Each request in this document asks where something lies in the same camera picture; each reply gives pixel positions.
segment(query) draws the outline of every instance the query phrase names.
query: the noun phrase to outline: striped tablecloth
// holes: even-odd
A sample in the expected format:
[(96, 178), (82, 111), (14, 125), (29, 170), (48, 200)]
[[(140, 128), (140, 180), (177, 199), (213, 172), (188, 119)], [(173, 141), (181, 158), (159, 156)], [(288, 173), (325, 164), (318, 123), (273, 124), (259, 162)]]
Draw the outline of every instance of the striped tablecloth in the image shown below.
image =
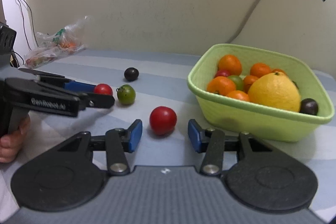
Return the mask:
[[(0, 222), (18, 209), (10, 191), (15, 170), (79, 131), (104, 135), (111, 128), (127, 128), (135, 119), (141, 119), (143, 135), (138, 150), (127, 155), (131, 166), (199, 166), (202, 155), (193, 151), (186, 134), (191, 118), (203, 127), (209, 126), (186, 84), (186, 77), (198, 59), (199, 56), (192, 55), (85, 50), (39, 68), (89, 84), (106, 83), (115, 91), (125, 84), (124, 70), (135, 67), (140, 71), (139, 79), (131, 84), (136, 90), (136, 101), (129, 107), (116, 101), (111, 110), (86, 109), (78, 118), (31, 112), (32, 125), (23, 150), (14, 163), (0, 165)], [(315, 73), (336, 104), (336, 81), (325, 73)], [(171, 107), (178, 117), (174, 133), (163, 139), (152, 136), (148, 120), (151, 111), (160, 105)], [(270, 143), (315, 172), (319, 188), (310, 208), (325, 221), (330, 221), (336, 215), (336, 118), (298, 143)], [(95, 152), (93, 162), (105, 169), (105, 153)], [(235, 162), (235, 153), (226, 152), (224, 168)]]

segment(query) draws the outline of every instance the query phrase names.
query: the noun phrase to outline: white wall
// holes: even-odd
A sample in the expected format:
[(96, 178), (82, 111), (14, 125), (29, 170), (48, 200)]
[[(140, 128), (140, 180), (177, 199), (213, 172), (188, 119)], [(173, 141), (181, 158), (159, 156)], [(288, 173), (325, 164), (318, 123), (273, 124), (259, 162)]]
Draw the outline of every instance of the white wall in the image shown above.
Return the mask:
[(2, 22), (4, 24), (6, 23), (5, 14), (3, 12), (2, 0), (0, 0), (0, 22)]
[[(14, 43), (14, 51), (19, 53), (22, 57), (29, 52), (24, 30), (23, 30), (23, 23), (22, 23), (22, 16), (20, 7), (18, 5), (18, 2), (16, 0), (2, 0), (4, 14), (6, 18), (6, 24), (16, 30), (16, 39)], [(22, 10), (25, 17), (25, 27), (26, 27), (26, 34), (29, 41), (29, 44), (31, 45), (31, 48), (34, 47), (34, 40), (33, 35), (31, 31), (30, 26), (30, 19), (28, 15), (28, 11), (25, 8), (24, 5), (22, 5)]]
[[(93, 48), (203, 54), (225, 42), (253, 0), (28, 0), (36, 30), (54, 33), (91, 15)], [(243, 45), (287, 53), (336, 76), (336, 0), (262, 0)]]

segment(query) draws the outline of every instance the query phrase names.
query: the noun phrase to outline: dark purple fruit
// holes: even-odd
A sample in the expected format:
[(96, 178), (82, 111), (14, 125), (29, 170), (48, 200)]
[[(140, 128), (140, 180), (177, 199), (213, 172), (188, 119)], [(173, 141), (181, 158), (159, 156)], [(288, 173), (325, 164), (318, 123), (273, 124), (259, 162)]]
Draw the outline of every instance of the dark purple fruit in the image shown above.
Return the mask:
[(317, 115), (319, 112), (319, 105), (314, 99), (307, 98), (301, 101), (300, 113)]
[(136, 68), (128, 68), (124, 72), (124, 77), (127, 81), (137, 80), (139, 76), (139, 71)]

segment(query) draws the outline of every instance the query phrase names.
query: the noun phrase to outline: tangerine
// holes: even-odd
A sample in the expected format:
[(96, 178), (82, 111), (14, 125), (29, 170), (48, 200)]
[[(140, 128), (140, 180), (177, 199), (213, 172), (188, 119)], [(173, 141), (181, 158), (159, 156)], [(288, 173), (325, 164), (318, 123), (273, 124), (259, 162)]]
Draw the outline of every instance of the tangerine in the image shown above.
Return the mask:
[(264, 63), (256, 63), (251, 67), (250, 75), (257, 76), (258, 78), (271, 73), (271, 68)]
[(218, 62), (218, 70), (228, 70), (231, 75), (240, 75), (242, 73), (242, 64), (239, 59), (232, 55), (224, 55)]
[(231, 91), (230, 93), (227, 94), (227, 97), (246, 101), (246, 102), (250, 101), (250, 97), (244, 91), (241, 91), (241, 90)]
[(248, 75), (244, 78), (243, 82), (244, 82), (244, 91), (246, 93), (248, 93), (250, 87), (252, 86), (252, 84), (254, 82), (256, 82), (256, 80), (258, 80), (259, 78), (257, 76), (253, 76), (253, 75)]
[(226, 96), (231, 91), (236, 90), (236, 84), (229, 78), (218, 76), (213, 78), (207, 85), (207, 91)]
[(287, 75), (287, 73), (284, 70), (282, 70), (282, 69), (274, 69), (274, 70), (272, 70), (272, 72), (282, 72), (285, 75)]

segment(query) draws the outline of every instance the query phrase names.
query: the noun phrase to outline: orange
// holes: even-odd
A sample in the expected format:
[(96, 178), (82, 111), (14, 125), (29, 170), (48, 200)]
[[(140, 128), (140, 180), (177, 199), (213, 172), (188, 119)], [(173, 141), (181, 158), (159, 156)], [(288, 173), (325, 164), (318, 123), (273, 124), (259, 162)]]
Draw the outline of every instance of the orange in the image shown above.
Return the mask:
[(260, 77), (262, 77), (264, 75), (267, 75), (271, 72), (272, 72), (272, 70), (268, 65), (266, 65), (264, 63), (256, 63), (251, 67), (250, 75), (257, 76), (257, 77), (260, 78)]
[(212, 79), (207, 86), (207, 91), (225, 96), (231, 91), (236, 90), (236, 84), (229, 78), (218, 76)]
[(231, 54), (224, 55), (218, 62), (218, 70), (228, 70), (231, 75), (240, 75), (242, 73), (242, 65), (239, 59)]
[(258, 80), (259, 78), (257, 76), (253, 76), (253, 75), (248, 75), (244, 78), (243, 82), (244, 82), (244, 91), (246, 93), (248, 93), (250, 87), (252, 86), (252, 84), (254, 82), (256, 82), (256, 80)]
[(231, 91), (227, 95), (227, 97), (234, 98), (234, 99), (237, 99), (237, 100), (246, 101), (246, 102), (250, 101), (250, 97), (244, 91), (241, 91), (241, 90)]
[(301, 96), (294, 83), (282, 72), (272, 72), (256, 80), (249, 89), (251, 102), (299, 112)]
[(59, 44), (59, 46), (61, 47), (61, 48), (64, 48), (64, 49), (69, 49), (69, 48), (76, 48), (77, 47), (77, 45), (76, 45), (76, 43), (75, 42), (73, 42), (73, 41), (62, 41), (60, 44)]
[(282, 72), (282, 73), (284, 73), (285, 75), (287, 75), (287, 73), (285, 73), (285, 71), (282, 70), (282, 69), (274, 69), (274, 70), (272, 70), (272, 72)]

